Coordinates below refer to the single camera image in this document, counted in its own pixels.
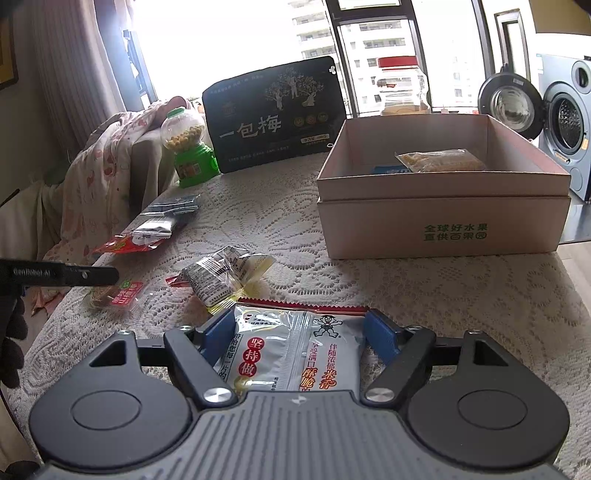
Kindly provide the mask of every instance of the white lace tablecloth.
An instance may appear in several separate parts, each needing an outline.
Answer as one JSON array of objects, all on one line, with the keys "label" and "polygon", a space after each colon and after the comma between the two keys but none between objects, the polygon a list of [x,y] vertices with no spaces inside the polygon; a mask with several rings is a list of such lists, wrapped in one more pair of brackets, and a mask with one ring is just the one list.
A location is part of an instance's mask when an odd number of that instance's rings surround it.
[{"label": "white lace tablecloth", "polygon": [[231,244],[276,257],[258,286],[263,298],[370,305],[401,325],[445,336],[468,328],[488,332],[564,400],[571,426],[557,466],[572,478],[591,478],[591,321],[558,256],[331,260],[316,208],[315,179],[325,157],[280,161],[166,192],[200,193],[198,219],[154,251],[99,260],[153,288],[131,316],[91,312],[82,303],[84,288],[62,301],[25,357],[21,387],[8,394],[25,436],[35,400],[114,331],[131,328],[141,338],[201,324],[207,313],[190,289],[168,288],[164,279]]}]

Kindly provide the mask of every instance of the clear plastic jar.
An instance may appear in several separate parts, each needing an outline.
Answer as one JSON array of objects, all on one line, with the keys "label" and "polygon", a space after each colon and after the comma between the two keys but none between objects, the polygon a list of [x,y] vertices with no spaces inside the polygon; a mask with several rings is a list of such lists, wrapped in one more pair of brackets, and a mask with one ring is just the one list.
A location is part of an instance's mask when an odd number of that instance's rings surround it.
[{"label": "clear plastic jar", "polygon": [[178,107],[171,110],[162,127],[162,144],[175,153],[186,152],[199,145],[205,133],[205,122],[196,110]]},{"label": "clear plastic jar", "polygon": [[430,113],[427,102],[427,76],[416,57],[384,57],[378,59],[382,69],[376,81],[382,98],[382,115]]}]

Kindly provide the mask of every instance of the cardboard box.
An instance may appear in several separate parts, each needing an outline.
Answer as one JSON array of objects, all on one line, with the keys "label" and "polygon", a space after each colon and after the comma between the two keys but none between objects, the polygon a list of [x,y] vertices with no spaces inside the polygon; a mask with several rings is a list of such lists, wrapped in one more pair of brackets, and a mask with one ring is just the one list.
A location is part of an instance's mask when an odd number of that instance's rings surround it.
[{"label": "cardboard box", "polygon": [[[490,171],[371,175],[396,154],[465,148]],[[330,258],[556,250],[570,175],[486,115],[346,120],[317,179]]]}]

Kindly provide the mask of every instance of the red jar lid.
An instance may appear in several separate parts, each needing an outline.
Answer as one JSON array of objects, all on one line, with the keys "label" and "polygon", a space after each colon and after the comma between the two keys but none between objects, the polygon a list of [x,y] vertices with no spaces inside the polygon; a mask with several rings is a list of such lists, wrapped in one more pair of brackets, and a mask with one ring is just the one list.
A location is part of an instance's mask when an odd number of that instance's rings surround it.
[{"label": "red jar lid", "polygon": [[418,66],[416,57],[383,57],[378,59],[378,66],[383,68],[389,67],[414,67]]}]

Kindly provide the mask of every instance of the metal screw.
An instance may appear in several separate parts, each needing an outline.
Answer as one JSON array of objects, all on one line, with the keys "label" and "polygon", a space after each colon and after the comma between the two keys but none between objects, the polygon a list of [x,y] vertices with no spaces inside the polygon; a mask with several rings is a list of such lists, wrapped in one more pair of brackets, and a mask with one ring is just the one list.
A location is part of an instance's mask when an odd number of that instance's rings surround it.
[{"label": "metal screw", "polygon": [[394,392],[389,388],[370,388],[365,393],[365,398],[376,403],[386,403],[393,400],[394,397]]},{"label": "metal screw", "polygon": [[203,398],[210,403],[224,403],[232,398],[232,392],[223,387],[210,388],[205,391]]}]

